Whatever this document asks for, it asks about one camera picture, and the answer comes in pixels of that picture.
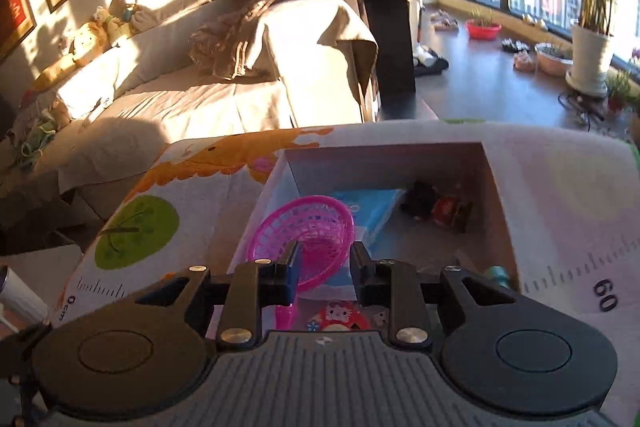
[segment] metal screw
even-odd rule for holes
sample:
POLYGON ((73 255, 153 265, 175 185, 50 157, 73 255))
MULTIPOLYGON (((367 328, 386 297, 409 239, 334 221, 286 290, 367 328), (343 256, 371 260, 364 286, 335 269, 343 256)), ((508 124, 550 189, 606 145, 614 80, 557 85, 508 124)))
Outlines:
POLYGON ((429 335, 420 328, 402 328, 396 333, 396 339, 405 344, 421 344, 429 335))
POLYGON ((220 338, 228 344, 244 344, 251 340, 253 333, 244 328, 229 328, 220 334, 220 338))

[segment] bed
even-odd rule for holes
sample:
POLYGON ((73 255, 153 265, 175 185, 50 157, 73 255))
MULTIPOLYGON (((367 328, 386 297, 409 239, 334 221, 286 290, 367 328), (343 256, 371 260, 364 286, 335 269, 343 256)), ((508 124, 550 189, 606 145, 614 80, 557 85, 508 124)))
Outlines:
POLYGON ((94 98, 107 86, 114 100, 95 121, 62 129, 33 171, 5 172, 0 227, 38 232, 29 235, 39 243, 19 250, 47 246, 42 237, 52 230, 99 226, 174 142, 366 119, 377 46, 344 0, 281 2, 260 17, 247 75, 228 81, 199 70, 189 57, 192 33, 245 2, 214 0, 180 13, 73 77, 94 98))

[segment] pink bowl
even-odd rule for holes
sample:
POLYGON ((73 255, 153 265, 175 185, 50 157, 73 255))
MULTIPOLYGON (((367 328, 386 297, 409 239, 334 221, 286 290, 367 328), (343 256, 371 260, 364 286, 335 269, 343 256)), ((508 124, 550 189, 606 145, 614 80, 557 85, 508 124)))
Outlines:
MULTIPOLYGON (((276 261, 291 241, 302 246, 298 292, 318 287, 338 271, 353 243, 353 216, 347 206, 328 196, 307 196, 281 206, 255 231, 247 261, 276 261)), ((276 327, 289 329, 295 305, 276 309, 276 327)))
POLYGON ((492 26, 476 26, 471 21, 465 22, 466 31, 469 32, 469 37, 478 41, 495 41, 498 37, 498 33, 502 29, 499 24, 492 26))

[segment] orange dinosaur print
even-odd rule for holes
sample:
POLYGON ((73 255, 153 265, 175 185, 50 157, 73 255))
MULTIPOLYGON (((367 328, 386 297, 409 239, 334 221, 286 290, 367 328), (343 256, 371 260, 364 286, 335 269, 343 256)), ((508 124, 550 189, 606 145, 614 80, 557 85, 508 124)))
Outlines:
POLYGON ((154 185, 162 187, 173 180, 187 180, 194 176, 208 177, 218 172, 230 176, 244 166, 247 166, 249 175, 254 180, 265 184, 276 165, 276 152, 283 149, 318 148, 318 142, 298 144, 295 140, 303 134, 325 136, 333 130, 333 127, 308 131, 278 129, 225 136, 184 161, 163 162, 149 169, 124 202, 146 192, 154 185))

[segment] dark tile floor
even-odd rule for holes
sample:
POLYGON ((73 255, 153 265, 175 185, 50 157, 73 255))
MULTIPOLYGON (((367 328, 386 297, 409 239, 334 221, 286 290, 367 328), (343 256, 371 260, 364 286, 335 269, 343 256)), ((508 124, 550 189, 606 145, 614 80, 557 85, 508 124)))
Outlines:
MULTIPOLYGON (((424 15, 422 43, 449 61, 442 75, 416 78, 418 98, 439 118, 478 118, 489 121, 582 129, 575 111, 565 110, 558 95, 567 89, 563 78, 542 71, 521 73, 513 69, 513 55, 502 50, 503 38, 517 36, 503 31, 494 42, 470 40, 462 13, 457 32, 436 32, 424 15)), ((613 117, 595 127, 613 128, 624 134, 626 117, 613 117)))

